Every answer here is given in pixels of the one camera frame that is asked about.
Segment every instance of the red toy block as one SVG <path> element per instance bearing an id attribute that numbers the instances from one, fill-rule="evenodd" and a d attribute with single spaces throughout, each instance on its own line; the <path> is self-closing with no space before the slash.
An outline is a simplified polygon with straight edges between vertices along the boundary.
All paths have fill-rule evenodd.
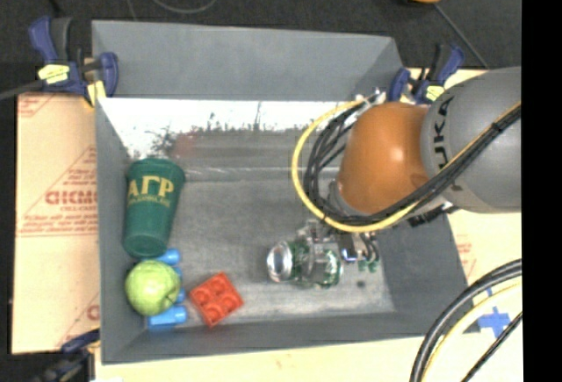
<path id="1" fill-rule="evenodd" d="M 224 272 L 215 274 L 191 290 L 190 299 L 209 328 L 214 327 L 244 304 Z"/>

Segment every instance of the green cup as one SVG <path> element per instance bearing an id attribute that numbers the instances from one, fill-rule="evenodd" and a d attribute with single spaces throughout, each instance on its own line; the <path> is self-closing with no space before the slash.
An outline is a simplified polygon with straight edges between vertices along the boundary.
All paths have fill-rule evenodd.
<path id="1" fill-rule="evenodd" d="M 168 159 L 134 162 L 127 171 L 123 246 L 135 258 L 161 256 L 168 249 L 184 171 Z"/>

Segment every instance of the blue clamp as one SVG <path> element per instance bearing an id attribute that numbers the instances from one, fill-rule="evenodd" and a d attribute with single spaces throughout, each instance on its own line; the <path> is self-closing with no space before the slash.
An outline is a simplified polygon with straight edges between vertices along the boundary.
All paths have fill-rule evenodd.
<path id="1" fill-rule="evenodd" d="M 43 82 L 43 91 L 70 92 L 84 96 L 91 102 L 88 92 L 90 83 L 85 80 L 84 73 L 98 70 L 107 96 L 113 95 L 117 88 L 119 71 L 115 53 L 101 53 L 94 62 L 82 64 L 68 59 L 68 29 L 72 18 L 53 18 L 49 16 L 35 20 L 28 29 L 33 48 L 40 53 L 43 63 L 59 64 L 68 67 L 68 72 L 57 82 Z"/>
<path id="2" fill-rule="evenodd" d="M 429 70 L 420 73 L 417 80 L 413 80 L 406 68 L 398 70 L 386 91 L 387 101 L 400 101 L 407 96 L 417 105 L 432 104 L 443 92 L 444 85 L 465 61 L 465 53 L 456 45 L 448 45 L 448 53 L 444 46 L 436 46 L 436 54 Z"/>
<path id="3" fill-rule="evenodd" d="M 170 248 L 155 260 L 170 265 L 180 279 L 183 279 L 182 270 L 177 266 L 181 261 L 181 255 L 178 249 Z M 180 324 L 184 324 L 188 319 L 187 308 L 185 308 L 182 304 L 184 301 L 185 289 L 181 288 L 172 307 L 161 314 L 147 317 L 148 330 L 170 329 Z"/>
<path id="4" fill-rule="evenodd" d="M 456 45 L 437 45 L 436 54 L 427 74 L 413 84 L 412 94 L 417 105 L 430 105 L 445 91 L 444 85 L 465 61 L 465 53 Z"/>

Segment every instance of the gray bin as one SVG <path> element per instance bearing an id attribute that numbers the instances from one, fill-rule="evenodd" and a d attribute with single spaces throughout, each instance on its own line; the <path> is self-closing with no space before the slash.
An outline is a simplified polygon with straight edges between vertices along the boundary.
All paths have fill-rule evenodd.
<path id="1" fill-rule="evenodd" d="M 116 53 L 120 72 L 115 98 L 97 106 L 105 364 L 423 335 L 466 287 L 446 218 L 381 232 L 382 263 L 375 274 L 346 266 L 342 282 L 328 291 L 271 282 L 267 250 L 291 239 L 309 218 L 289 180 L 299 128 L 200 129 L 196 148 L 207 157 L 176 158 L 188 182 L 170 246 L 182 253 L 187 292 L 223 270 L 245 304 L 210 330 L 186 300 L 185 325 L 148 330 L 123 291 L 133 265 L 121 245 L 125 173 L 135 149 L 124 142 L 110 110 L 134 105 L 125 97 L 184 100 L 186 109 L 193 100 L 282 101 L 288 115 L 303 118 L 303 101 L 340 102 L 385 88 L 401 62 L 393 39 L 363 34 L 119 21 L 92 27 L 93 54 Z M 162 115 L 155 119 L 155 129 L 165 122 Z"/>

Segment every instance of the gray tray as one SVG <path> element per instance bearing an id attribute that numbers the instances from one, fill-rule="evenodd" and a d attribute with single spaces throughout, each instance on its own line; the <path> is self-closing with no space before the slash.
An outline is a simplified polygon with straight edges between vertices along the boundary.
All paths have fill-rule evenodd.
<path id="1" fill-rule="evenodd" d="M 150 70 L 146 67 L 149 75 L 139 73 L 147 63 L 139 60 L 134 49 L 143 50 L 148 41 L 158 42 L 159 36 L 169 33 L 177 40 L 173 49 L 155 47 L 151 56 L 162 65 L 151 65 Z M 402 224 L 383 231 L 379 234 L 382 263 L 378 271 L 371 274 L 346 266 L 342 282 L 327 291 L 279 285 L 267 278 L 268 249 L 276 241 L 290 240 L 310 218 L 294 193 L 288 166 L 300 121 L 308 113 L 302 112 L 306 104 L 301 101 L 341 101 L 376 86 L 384 88 L 389 75 L 400 67 L 400 59 L 388 38 L 344 34 L 346 40 L 342 40 L 341 34 L 248 29 L 239 33 L 235 28 L 94 23 L 96 53 L 117 53 L 121 69 L 121 95 L 97 106 L 102 360 L 106 364 L 423 335 L 466 287 L 446 218 L 414 229 Z M 311 36 L 317 40 L 310 43 Z M 270 44 L 267 53 L 263 51 L 266 42 Z M 206 54 L 198 54 L 197 62 L 192 62 L 199 68 L 198 78 L 176 74 L 170 79 L 174 67 L 170 60 L 179 59 L 182 50 L 191 54 L 198 43 L 224 54 L 223 62 L 228 61 L 232 67 L 228 84 L 219 84 L 225 75 L 221 65 L 213 65 L 217 56 L 205 58 Z M 343 83 L 330 91 L 340 76 L 332 70 L 326 72 L 314 57 L 309 68 L 300 53 L 290 53 L 297 63 L 290 66 L 292 76 L 284 83 L 278 62 L 289 59 L 287 49 L 305 47 L 304 43 L 308 43 L 308 54 L 329 59 L 332 68 L 348 75 Z M 238 53 L 241 44 L 246 50 L 242 54 Z M 338 47 L 343 51 L 336 52 Z M 378 61 L 381 53 L 386 58 Z M 289 66 L 291 59 L 284 65 Z M 316 66 L 324 77 L 302 83 Z M 257 89 L 268 74 L 281 85 Z M 162 96 L 149 83 L 154 80 L 165 92 Z M 297 80 L 300 83 L 292 86 Z M 190 319 L 184 326 L 173 331 L 149 331 L 126 302 L 123 282 L 133 264 L 121 246 L 126 169 L 146 151 L 146 147 L 137 145 L 145 139 L 154 140 L 155 131 L 161 131 L 162 125 L 174 125 L 166 129 L 174 139 L 184 132 L 174 122 L 174 117 L 181 116 L 174 109 L 168 113 L 163 109 L 157 118 L 150 117 L 146 99 L 123 99 L 137 96 L 174 97 L 174 103 L 183 103 L 186 110 L 192 106 L 190 98 L 204 99 L 202 105 L 212 98 L 231 100 L 228 102 L 233 104 L 238 103 L 236 99 L 280 100 L 287 103 L 287 111 L 295 119 L 300 119 L 293 128 L 258 124 L 248 129 L 243 120 L 227 130 L 220 121 L 217 127 L 193 125 L 198 139 L 192 155 L 166 148 L 188 178 L 170 239 L 170 246 L 182 254 L 184 288 L 188 292 L 216 272 L 225 271 L 245 302 L 213 329 L 202 323 L 187 300 Z M 161 102 L 155 99 L 153 105 Z M 129 117 L 126 125 L 116 116 L 119 110 Z M 135 115 L 139 119 L 149 117 L 153 127 L 130 126 L 141 123 L 131 123 Z M 336 168 L 337 162 L 326 172 L 326 182 Z"/>

